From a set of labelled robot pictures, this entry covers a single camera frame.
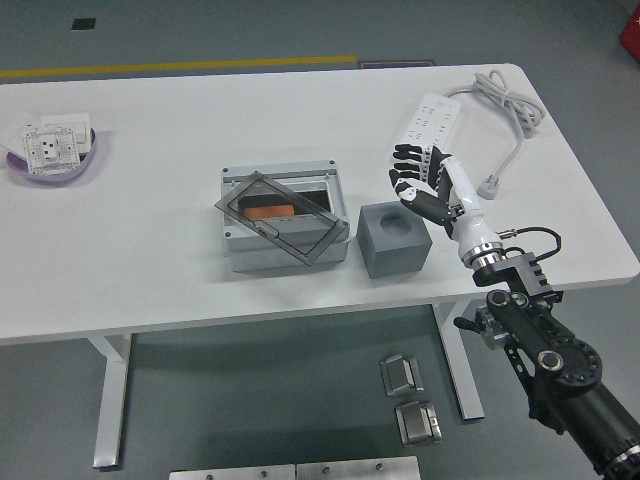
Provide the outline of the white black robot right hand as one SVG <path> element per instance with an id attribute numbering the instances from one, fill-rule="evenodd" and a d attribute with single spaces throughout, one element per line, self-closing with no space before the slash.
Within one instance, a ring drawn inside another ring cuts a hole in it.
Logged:
<path id="1" fill-rule="evenodd" d="M 484 220 L 475 188 L 459 159 L 437 147 L 395 146 L 391 184 L 402 205 L 442 226 L 458 243 L 458 255 L 474 270 L 501 260 L 503 243 Z"/>

